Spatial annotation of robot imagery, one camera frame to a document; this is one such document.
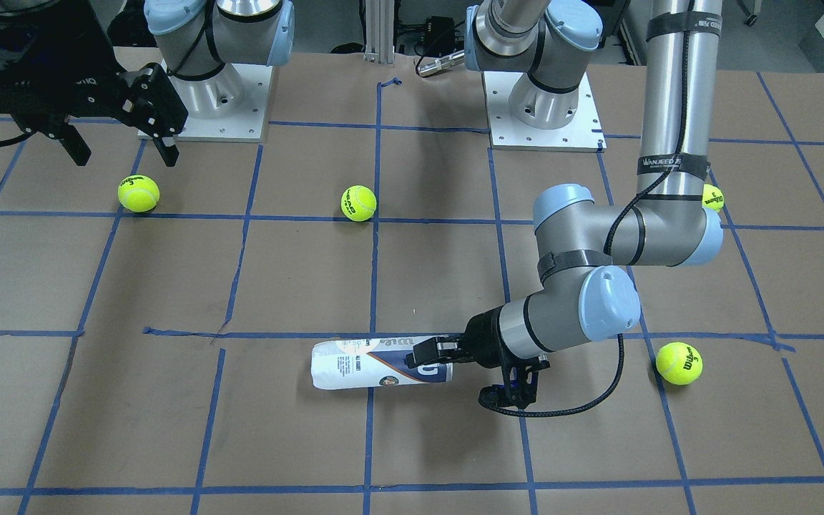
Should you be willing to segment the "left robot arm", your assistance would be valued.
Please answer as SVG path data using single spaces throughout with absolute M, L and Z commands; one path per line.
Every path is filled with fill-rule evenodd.
M 639 322 L 625 266 L 692 266 L 718 254 L 723 232 L 701 202 L 718 48 L 720 1 L 655 1 L 648 26 L 639 197 L 598 205 L 581 185 L 544 190 L 534 205 L 541 290 L 472 317 L 457 336 L 414 346 L 409 368 L 530 360 L 620 335 Z

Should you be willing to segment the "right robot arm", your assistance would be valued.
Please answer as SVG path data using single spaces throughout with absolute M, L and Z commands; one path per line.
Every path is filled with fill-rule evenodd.
M 293 46 L 290 1 L 127 1 L 102 21 L 94 1 L 0 1 L 0 114 L 20 135 L 57 141 L 85 166 L 71 118 L 106 117 L 151 138 L 176 164 L 190 117 L 238 101 L 236 63 L 281 66 Z

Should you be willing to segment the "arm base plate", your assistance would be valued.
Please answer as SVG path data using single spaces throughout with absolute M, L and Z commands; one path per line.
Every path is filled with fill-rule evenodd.
M 264 65 L 225 63 L 202 81 L 172 78 L 187 108 L 187 121 L 176 140 L 261 142 L 275 71 Z
M 536 90 L 524 73 L 483 72 L 494 149 L 595 152 L 604 130 L 589 78 L 569 94 Z

